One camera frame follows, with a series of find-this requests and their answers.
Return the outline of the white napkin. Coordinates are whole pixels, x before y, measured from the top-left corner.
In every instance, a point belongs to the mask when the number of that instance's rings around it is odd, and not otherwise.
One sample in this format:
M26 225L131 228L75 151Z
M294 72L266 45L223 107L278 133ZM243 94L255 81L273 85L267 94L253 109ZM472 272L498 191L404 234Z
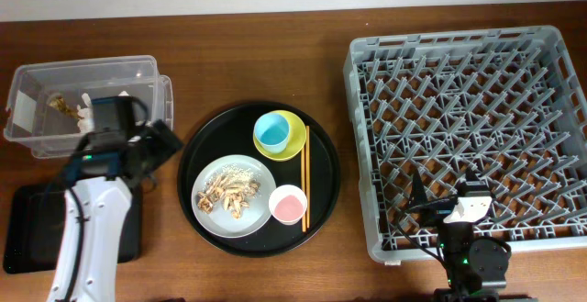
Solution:
M126 91L101 98L92 98L83 93L82 100L84 107L77 106L81 133L122 131L134 125L133 100Z

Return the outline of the brown snack wrapper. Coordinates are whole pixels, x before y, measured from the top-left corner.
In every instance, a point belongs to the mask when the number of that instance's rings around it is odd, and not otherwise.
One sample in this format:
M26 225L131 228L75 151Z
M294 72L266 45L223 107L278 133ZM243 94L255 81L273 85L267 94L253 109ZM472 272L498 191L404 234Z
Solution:
M72 117L75 119L82 119L82 117L78 114L77 110L74 110L72 107L67 105L62 95L53 96L49 100L48 105L65 116Z

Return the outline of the pink cup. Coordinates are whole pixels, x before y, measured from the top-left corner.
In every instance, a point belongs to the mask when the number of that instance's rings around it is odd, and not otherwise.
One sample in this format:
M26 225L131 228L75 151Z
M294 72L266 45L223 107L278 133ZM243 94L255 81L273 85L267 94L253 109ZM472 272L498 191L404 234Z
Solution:
M281 185L271 192L269 210L283 225L293 225L302 219L303 191L295 185Z

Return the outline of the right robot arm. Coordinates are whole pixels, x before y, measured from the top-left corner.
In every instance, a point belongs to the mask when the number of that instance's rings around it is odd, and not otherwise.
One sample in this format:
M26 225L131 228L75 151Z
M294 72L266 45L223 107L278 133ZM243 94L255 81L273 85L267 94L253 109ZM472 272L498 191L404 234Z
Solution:
M433 255L445 269L449 286L436 289L433 299L437 302L499 301L499 291L506 287L511 247L493 237L474 235L474 227L489 213L493 193L471 169L465 172L456 189L453 196L429 200L416 173L405 211L417 214L421 227L437 231L437 250Z

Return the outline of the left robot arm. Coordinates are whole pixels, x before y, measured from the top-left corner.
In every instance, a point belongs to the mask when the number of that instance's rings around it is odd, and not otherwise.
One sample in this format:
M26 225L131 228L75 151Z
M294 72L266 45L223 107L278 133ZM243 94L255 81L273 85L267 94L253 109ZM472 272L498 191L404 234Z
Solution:
M58 175L65 225L49 301L113 301L133 190L183 146L161 120L84 135Z

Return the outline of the black round tray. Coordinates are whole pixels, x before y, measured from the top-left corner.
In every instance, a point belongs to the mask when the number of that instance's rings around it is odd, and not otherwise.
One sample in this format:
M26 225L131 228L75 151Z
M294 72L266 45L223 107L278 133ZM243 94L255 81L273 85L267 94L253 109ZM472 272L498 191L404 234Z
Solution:
M256 232L243 238L221 238L209 232L192 208L192 188L197 175L212 161L226 155L247 155L271 171L277 185L301 182L301 157L272 161L256 150L252 141L258 117L273 110L296 114L310 128L310 230L299 224L285 226L270 218ZM177 191L183 213L194 229L218 249L246 257L270 257L288 252L309 240L326 223L338 200L340 166L337 151L322 127L302 110L275 102L249 102L233 106L206 122L183 149Z

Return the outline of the food scraps pile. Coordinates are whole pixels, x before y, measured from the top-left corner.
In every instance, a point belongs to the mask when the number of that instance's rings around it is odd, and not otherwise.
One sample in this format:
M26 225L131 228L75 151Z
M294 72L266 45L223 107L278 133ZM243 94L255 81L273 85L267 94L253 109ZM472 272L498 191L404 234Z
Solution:
M251 169L236 165L225 166L215 173L206 183L205 188L196 193L196 206L210 215L216 207L229 212L232 218L240 219L249 201L257 196L260 182L255 179Z

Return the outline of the grey plate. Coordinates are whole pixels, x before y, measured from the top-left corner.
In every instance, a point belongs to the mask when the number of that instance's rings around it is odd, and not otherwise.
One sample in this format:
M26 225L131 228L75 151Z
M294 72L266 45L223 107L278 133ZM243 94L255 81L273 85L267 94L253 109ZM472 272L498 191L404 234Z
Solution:
M216 207L210 215L201 211L194 201L198 191L205 188L205 183L225 166L236 165L240 168L251 169L255 179L260 182L257 196L249 201L250 207L245 209L240 219L234 219L229 212ZM209 163L198 174L191 195L192 211L196 221L205 231L221 238L242 238L259 230L271 217L269 210L269 196L276 188L275 180L270 170L258 160L245 155L228 155Z

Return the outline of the blue cup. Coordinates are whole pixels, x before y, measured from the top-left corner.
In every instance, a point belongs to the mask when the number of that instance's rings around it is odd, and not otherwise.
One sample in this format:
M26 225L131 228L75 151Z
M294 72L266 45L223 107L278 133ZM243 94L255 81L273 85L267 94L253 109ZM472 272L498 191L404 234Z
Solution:
M253 134L265 151L276 154L285 150L290 130L290 124L283 115L271 112L257 119Z

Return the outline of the left wooden chopstick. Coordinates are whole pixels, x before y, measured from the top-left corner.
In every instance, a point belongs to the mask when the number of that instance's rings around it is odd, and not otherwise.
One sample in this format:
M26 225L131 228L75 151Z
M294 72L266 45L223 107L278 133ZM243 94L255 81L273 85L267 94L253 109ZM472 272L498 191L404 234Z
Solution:
M306 208L307 208L307 198L306 198L306 193L305 193L305 167L306 167L306 163L305 163L305 145L302 148L301 152L301 189L303 191L303 198L302 198L302 205L304 206L304 212L302 215L302 232L306 233Z

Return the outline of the wooden chopstick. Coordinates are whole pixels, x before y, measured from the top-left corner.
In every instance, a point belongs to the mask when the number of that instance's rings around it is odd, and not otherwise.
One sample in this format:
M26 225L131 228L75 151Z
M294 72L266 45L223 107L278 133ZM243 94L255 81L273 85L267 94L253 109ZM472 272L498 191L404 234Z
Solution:
M306 231L310 229L310 215L311 215L311 154L310 154L310 127L306 126L306 144L305 144L305 194L307 199L307 209L305 213L305 228Z
M307 198L306 198L306 193L305 193L305 167L306 167L306 163L305 163L305 145L302 148L301 152L301 189L303 191L303 198L302 198L302 205L304 206L304 212L302 215L302 232L306 233L306 208L307 208Z

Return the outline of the clear plastic bin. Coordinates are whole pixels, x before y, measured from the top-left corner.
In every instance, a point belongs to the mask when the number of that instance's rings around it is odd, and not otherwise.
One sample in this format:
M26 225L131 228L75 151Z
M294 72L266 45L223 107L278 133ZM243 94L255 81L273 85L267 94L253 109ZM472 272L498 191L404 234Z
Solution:
M154 57L138 55L18 67L8 93L4 137L39 159L67 157L83 134L78 120L50 107L50 101L60 96L77 110L96 98L120 94L145 103L150 121L173 127L171 79L159 73Z

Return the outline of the right wooden chopstick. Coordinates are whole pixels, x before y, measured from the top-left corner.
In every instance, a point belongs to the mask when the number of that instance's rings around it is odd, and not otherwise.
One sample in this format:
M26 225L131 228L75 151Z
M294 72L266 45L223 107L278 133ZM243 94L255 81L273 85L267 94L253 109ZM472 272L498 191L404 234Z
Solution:
M310 229L310 215L311 215L311 154L310 154L310 127L306 126L306 144L305 144L305 194L307 199L307 209L305 213L305 228L306 231Z

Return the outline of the yellow bowl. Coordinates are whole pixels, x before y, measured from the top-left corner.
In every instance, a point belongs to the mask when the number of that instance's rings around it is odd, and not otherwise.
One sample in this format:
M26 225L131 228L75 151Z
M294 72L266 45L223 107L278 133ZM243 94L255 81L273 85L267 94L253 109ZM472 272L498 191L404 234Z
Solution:
M283 115L290 124L290 138L284 151L276 154L271 154L265 151L258 143L253 134L253 142L257 150L265 157L276 162L284 162L292 159L298 152L302 150L306 142L306 125L295 113L287 110L274 110L274 113Z

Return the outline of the black rectangular tray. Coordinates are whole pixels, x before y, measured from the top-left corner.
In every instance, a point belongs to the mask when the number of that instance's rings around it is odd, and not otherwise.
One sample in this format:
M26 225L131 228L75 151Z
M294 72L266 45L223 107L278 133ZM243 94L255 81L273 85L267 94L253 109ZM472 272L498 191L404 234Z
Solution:
M65 223L64 193L45 185L24 185L13 197L3 268L8 274L49 271L56 268ZM122 229L118 261L140 256L142 190L132 190L131 208Z

